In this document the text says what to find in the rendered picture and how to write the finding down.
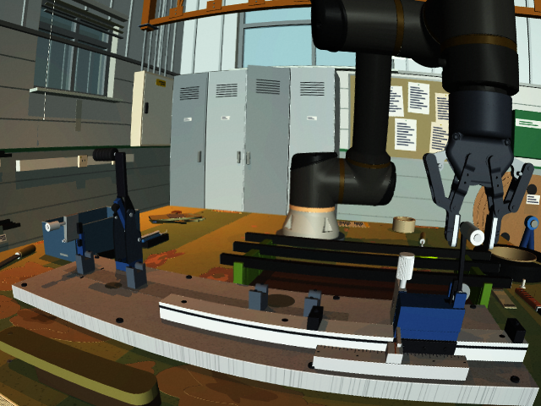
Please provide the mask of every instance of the tape roll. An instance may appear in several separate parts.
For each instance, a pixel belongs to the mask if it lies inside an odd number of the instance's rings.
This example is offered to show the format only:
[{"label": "tape roll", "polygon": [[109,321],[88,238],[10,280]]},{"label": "tape roll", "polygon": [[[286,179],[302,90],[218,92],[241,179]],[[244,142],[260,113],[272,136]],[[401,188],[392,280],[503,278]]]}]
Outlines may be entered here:
[{"label": "tape roll", "polygon": [[397,233],[414,233],[415,219],[411,217],[395,217],[392,219],[392,231]]}]

